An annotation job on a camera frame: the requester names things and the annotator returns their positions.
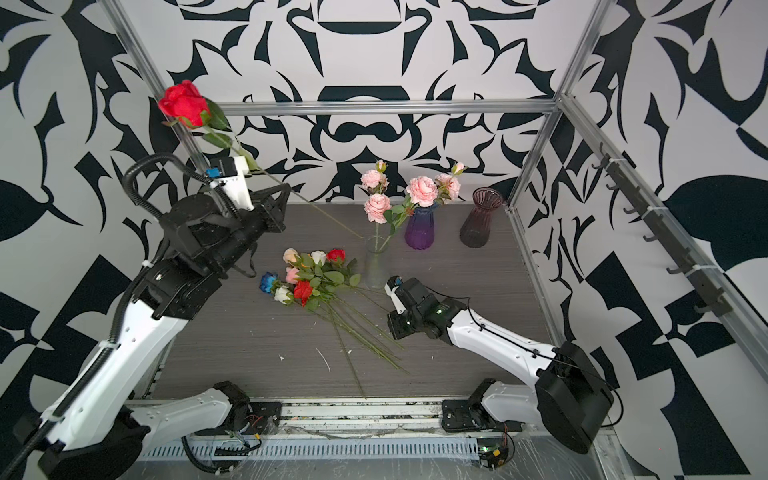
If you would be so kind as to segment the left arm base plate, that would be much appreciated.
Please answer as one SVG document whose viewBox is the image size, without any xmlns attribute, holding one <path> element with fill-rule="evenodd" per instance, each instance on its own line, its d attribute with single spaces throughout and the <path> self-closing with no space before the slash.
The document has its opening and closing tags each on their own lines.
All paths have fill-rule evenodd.
<svg viewBox="0 0 768 480">
<path fill-rule="evenodd" d="M 283 403 L 279 401 L 250 402 L 245 417 L 238 420 L 238 432 L 245 435 L 270 434 L 281 423 Z"/>
</svg>

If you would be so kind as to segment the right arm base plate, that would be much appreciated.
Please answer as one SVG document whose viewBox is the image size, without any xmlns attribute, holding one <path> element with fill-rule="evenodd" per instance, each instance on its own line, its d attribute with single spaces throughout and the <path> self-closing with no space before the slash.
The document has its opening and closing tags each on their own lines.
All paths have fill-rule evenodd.
<svg viewBox="0 0 768 480">
<path fill-rule="evenodd" d="M 469 399 L 443 400 L 441 409 L 441 428 L 448 433 L 523 431 L 521 422 L 494 420 L 480 403 Z"/>
</svg>

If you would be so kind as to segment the pink carnation spray stem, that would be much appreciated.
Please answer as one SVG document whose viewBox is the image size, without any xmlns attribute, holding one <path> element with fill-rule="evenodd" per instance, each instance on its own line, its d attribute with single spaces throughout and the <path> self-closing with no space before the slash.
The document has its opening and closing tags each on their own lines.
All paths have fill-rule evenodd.
<svg viewBox="0 0 768 480">
<path fill-rule="evenodd" d="M 381 253 L 388 241 L 384 233 L 380 232 L 381 225 L 391 228 L 391 200 L 386 191 L 389 181 L 386 175 L 387 163 L 378 160 L 375 166 L 361 175 L 362 187 L 368 195 L 364 203 L 364 211 L 369 222 L 375 225 L 374 252 Z"/>
</svg>

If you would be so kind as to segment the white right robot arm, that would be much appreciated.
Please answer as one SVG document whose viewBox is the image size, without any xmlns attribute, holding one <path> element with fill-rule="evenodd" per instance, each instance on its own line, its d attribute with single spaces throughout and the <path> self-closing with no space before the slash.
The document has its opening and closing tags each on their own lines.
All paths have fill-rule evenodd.
<svg viewBox="0 0 768 480">
<path fill-rule="evenodd" d="M 394 305 L 387 317 L 394 339 L 423 333 L 490 361 L 529 389 L 485 379 L 467 399 L 444 401 L 443 430 L 542 427 L 567 449 L 589 452 L 616 398 L 613 386 L 579 346 L 570 341 L 553 346 L 517 335 L 482 317 L 468 298 L 443 296 L 416 278 L 393 276 L 385 292 Z"/>
</svg>

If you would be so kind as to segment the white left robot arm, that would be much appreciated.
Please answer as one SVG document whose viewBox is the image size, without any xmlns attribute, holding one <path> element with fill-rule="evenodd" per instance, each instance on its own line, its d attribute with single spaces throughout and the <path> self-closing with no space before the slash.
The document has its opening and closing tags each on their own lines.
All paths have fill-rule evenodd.
<svg viewBox="0 0 768 480">
<path fill-rule="evenodd" d="M 184 174 L 204 186 L 161 212 L 137 190 L 138 174 L 172 154 L 153 154 L 126 170 L 128 198 L 160 224 L 162 241 L 121 296 L 108 338 L 75 382 L 36 422 L 21 420 L 22 446 L 3 471 L 17 479 L 34 451 L 49 479 L 116 479 L 142 455 L 203 430 L 239 435 L 248 428 L 250 401 L 231 382 L 158 407 L 127 406 L 153 362 L 221 287 L 266 233 L 279 233 L 291 187 L 279 182 L 252 191 L 247 167 L 225 158 L 204 173 Z"/>
</svg>

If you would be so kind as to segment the clear ribbed glass vase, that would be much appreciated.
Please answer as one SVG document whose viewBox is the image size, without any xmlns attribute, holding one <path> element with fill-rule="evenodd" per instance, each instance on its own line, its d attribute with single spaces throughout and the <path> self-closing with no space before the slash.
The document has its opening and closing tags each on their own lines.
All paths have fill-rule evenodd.
<svg viewBox="0 0 768 480">
<path fill-rule="evenodd" d="M 389 278 L 388 247 L 385 239 L 374 235 L 365 242 L 363 281 L 371 290 L 383 290 Z"/>
</svg>

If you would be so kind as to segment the pink peony stem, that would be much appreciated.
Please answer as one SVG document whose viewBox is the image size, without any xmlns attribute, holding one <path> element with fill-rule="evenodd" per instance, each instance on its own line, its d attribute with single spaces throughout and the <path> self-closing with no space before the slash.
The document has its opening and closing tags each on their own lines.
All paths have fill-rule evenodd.
<svg viewBox="0 0 768 480">
<path fill-rule="evenodd" d="M 407 227 L 409 217 L 417 207 L 429 207 L 433 203 L 439 206 L 457 200 L 461 190 L 459 177 L 465 170 L 466 166 L 457 162 L 448 173 L 439 173 L 434 179 L 427 176 L 415 177 L 406 185 L 405 198 L 400 204 L 394 204 L 390 199 L 391 228 L 380 226 L 380 232 L 388 239 L 386 246 L 403 225 Z"/>
</svg>

